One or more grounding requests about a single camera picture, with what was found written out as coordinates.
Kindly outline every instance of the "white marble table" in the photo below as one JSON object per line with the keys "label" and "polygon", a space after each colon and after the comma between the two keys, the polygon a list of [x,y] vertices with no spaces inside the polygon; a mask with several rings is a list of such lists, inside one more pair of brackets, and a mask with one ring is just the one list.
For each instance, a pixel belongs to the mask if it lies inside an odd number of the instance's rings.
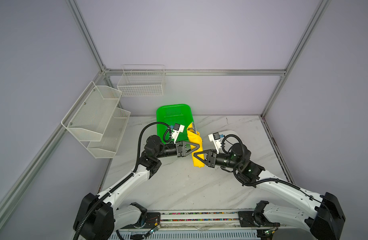
{"label": "white marble table", "polygon": [[[119,151],[114,157],[103,188],[133,169],[141,130],[156,117],[130,117]],[[204,150],[214,148],[208,134],[233,130],[252,152],[251,160],[286,179],[258,116],[194,116],[203,139]],[[156,134],[156,126],[143,134],[141,150],[147,137]],[[241,186],[232,173],[216,166],[194,167],[191,156],[160,158],[162,166],[147,182],[139,186],[121,207],[137,202],[148,210],[216,210],[255,208],[260,200],[285,207],[290,204],[277,196],[254,187]]]}

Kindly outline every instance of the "yellow bag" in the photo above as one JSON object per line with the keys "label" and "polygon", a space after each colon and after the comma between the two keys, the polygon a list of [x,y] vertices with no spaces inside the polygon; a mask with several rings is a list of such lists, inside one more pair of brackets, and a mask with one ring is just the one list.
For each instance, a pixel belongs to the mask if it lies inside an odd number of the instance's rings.
{"label": "yellow bag", "polygon": [[[191,143],[196,143],[200,145],[200,148],[197,149],[196,151],[194,151],[192,153],[192,161],[193,161],[193,166],[195,167],[203,167],[205,166],[204,163],[202,163],[200,160],[196,159],[193,154],[195,152],[202,152],[203,151],[203,140],[200,137],[200,132],[197,132],[197,134],[194,133],[194,131],[192,130],[192,123],[187,127],[187,134],[188,134],[188,140]],[[204,159],[204,154],[200,154],[198,155],[201,159]]]}

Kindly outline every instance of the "mesh shelf tier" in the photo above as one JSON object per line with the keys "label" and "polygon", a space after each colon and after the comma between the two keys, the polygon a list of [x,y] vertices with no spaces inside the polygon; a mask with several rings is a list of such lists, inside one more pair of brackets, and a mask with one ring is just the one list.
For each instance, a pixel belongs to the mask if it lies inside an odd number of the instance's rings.
{"label": "mesh shelf tier", "polygon": [[101,141],[120,96],[117,89],[95,86],[66,129],[79,141]]}
{"label": "mesh shelf tier", "polygon": [[113,158],[116,155],[130,114],[121,108],[115,108],[101,141],[90,142],[87,146],[95,158]]}
{"label": "mesh shelf tier", "polygon": [[124,97],[162,96],[164,87],[163,65],[123,65],[123,74],[117,84]]}

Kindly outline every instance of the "green plastic basket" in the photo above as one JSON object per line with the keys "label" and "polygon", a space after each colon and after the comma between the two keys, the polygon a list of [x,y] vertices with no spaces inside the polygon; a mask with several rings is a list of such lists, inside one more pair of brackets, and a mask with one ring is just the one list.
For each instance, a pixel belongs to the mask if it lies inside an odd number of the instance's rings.
{"label": "green plastic basket", "polygon": [[[193,122],[191,108],[187,104],[167,105],[158,108],[156,111],[157,122],[165,122],[170,126],[175,123],[184,125],[184,131],[179,134],[177,141],[188,141],[187,127]],[[163,140],[167,127],[157,124],[158,136]]]}

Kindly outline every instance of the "white mesh shelf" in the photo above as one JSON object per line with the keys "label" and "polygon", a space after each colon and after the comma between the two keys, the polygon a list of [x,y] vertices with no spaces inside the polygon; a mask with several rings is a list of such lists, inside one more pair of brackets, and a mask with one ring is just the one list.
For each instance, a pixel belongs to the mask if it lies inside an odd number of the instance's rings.
{"label": "white mesh shelf", "polygon": [[162,96],[164,87],[164,65],[123,65],[117,84],[124,97]]}
{"label": "white mesh shelf", "polygon": [[79,141],[100,141],[120,96],[121,91],[117,89],[95,86],[66,129]]}
{"label": "white mesh shelf", "polygon": [[116,155],[130,114],[121,108],[115,108],[101,141],[90,142],[87,146],[95,158],[113,158]]}

